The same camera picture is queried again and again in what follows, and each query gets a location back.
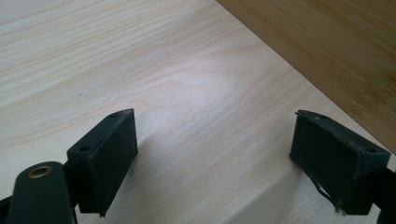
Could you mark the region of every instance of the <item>black plastic clamp jaw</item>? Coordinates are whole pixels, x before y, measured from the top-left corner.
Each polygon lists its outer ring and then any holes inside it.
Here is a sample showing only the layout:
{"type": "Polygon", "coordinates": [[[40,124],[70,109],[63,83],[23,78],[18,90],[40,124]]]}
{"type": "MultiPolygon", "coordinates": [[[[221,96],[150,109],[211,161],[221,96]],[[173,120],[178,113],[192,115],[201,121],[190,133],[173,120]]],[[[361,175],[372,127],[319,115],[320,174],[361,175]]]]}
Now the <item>black plastic clamp jaw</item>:
{"type": "Polygon", "coordinates": [[[39,163],[0,202],[0,223],[77,223],[74,207],[104,217],[137,155],[134,111],[107,116],[68,151],[68,162],[39,163]]]}
{"type": "Polygon", "coordinates": [[[299,110],[290,157],[336,211],[368,215],[375,203],[378,223],[396,223],[396,175],[390,153],[336,121],[299,110]]]}

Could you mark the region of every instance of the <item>brass screw hole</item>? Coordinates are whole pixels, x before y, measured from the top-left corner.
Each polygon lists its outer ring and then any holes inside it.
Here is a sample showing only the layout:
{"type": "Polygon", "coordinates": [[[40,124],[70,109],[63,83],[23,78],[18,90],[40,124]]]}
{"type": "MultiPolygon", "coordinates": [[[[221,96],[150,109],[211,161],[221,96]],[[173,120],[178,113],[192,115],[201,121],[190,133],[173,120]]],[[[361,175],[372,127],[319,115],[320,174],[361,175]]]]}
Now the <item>brass screw hole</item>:
{"type": "Polygon", "coordinates": [[[41,176],[49,174],[51,171],[52,171],[51,166],[39,166],[34,170],[32,170],[31,172],[29,172],[28,176],[31,179],[36,179],[36,178],[40,178],[41,176]]]}

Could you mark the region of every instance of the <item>hole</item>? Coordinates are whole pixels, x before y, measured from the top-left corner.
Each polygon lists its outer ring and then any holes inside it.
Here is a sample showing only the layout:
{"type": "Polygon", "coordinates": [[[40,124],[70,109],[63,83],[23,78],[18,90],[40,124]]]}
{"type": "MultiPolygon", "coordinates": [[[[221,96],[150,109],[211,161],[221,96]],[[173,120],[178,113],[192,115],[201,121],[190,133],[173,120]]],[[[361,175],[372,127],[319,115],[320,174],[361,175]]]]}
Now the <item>hole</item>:
{"type": "Polygon", "coordinates": [[[40,166],[29,172],[29,178],[35,179],[47,175],[52,171],[51,166],[40,166]]]}
{"type": "Polygon", "coordinates": [[[81,147],[79,150],[80,151],[89,151],[91,148],[90,147],[81,147]]]}
{"type": "Polygon", "coordinates": [[[376,152],[376,150],[373,149],[373,148],[371,148],[371,147],[367,147],[367,148],[365,148],[365,149],[366,149],[366,151],[369,151],[369,152],[371,152],[371,153],[375,153],[375,152],[376,152]]]}

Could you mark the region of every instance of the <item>wood grain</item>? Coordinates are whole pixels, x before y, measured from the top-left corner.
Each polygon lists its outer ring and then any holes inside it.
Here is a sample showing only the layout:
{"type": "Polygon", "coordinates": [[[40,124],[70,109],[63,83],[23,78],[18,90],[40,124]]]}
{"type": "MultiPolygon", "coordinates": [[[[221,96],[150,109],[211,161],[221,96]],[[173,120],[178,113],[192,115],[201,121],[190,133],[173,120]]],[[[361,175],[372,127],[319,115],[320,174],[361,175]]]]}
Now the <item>wood grain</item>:
{"type": "Polygon", "coordinates": [[[0,5],[0,198],[132,107],[139,155],[81,224],[376,221],[336,214],[288,156],[299,108],[374,138],[215,1],[0,5]]]}
{"type": "Polygon", "coordinates": [[[219,2],[396,153],[396,2],[219,2]]]}

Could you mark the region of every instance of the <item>table surface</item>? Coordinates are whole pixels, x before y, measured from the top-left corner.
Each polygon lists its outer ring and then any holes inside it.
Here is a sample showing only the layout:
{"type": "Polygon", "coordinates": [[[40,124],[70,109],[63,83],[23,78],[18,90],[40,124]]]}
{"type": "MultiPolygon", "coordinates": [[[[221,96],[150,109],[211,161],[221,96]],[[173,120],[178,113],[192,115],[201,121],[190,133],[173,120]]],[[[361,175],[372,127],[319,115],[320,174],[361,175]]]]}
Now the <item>table surface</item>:
{"type": "Polygon", "coordinates": [[[289,159],[294,112],[379,143],[217,2],[0,5],[0,198],[134,108],[139,154],[106,218],[79,223],[375,223],[375,206],[335,213],[289,159]]]}

